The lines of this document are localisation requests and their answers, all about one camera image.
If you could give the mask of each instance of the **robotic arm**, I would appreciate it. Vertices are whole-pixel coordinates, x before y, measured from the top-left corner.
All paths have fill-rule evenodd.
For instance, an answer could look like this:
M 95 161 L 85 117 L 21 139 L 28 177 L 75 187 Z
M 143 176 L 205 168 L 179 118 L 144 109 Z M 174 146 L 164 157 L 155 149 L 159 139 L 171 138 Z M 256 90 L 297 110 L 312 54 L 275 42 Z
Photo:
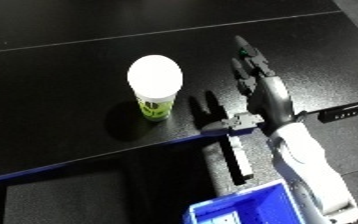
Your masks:
M 232 68 L 249 113 L 209 124 L 202 133 L 240 135 L 260 127 L 269 138 L 273 165 L 289 184 L 307 224 L 357 223 L 358 206 L 346 183 L 302 123 L 306 112 L 294 114 L 287 88 L 258 49 L 239 36 L 236 43 L 241 62 L 232 59 Z

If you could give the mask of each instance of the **green label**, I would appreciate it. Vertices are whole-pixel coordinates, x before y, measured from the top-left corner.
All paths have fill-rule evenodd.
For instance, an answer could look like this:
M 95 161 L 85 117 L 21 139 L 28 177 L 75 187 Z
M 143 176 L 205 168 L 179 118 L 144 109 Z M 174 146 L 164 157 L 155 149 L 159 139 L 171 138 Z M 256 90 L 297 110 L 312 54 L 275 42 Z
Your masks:
M 137 98 L 140 110 L 143 115 L 150 120 L 158 120 L 166 118 L 171 112 L 173 101 L 154 103 L 147 102 Z

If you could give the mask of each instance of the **white lid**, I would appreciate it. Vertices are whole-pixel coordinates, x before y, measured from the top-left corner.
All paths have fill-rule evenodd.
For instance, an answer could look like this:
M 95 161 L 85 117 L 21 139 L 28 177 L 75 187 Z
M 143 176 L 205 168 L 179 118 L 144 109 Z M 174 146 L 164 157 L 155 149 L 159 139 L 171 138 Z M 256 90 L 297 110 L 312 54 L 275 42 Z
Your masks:
M 149 55 L 135 61 L 128 71 L 132 89 L 148 98 L 165 98 L 182 87 L 183 75 L 179 66 L 170 58 Z

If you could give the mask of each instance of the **black table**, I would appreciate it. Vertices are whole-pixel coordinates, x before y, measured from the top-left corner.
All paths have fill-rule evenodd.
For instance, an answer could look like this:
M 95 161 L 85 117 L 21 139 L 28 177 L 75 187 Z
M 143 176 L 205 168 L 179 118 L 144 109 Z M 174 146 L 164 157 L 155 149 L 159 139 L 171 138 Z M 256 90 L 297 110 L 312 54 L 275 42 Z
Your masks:
M 327 0 L 0 0 L 0 50 L 338 10 Z
M 271 61 L 296 111 L 358 102 L 358 29 L 341 12 L 0 52 L 0 178 L 196 138 L 191 102 L 205 109 L 205 91 L 230 113 L 245 110 L 229 66 L 236 34 Z M 126 82 L 147 54 L 173 58 L 185 75 L 172 116 L 157 124 Z

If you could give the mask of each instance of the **blue container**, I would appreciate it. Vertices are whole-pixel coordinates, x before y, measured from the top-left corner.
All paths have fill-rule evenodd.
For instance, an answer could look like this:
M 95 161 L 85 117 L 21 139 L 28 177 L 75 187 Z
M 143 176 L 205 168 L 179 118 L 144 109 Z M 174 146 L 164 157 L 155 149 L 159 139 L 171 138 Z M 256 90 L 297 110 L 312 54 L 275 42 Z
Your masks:
M 185 224 L 303 224 L 282 180 L 191 205 Z

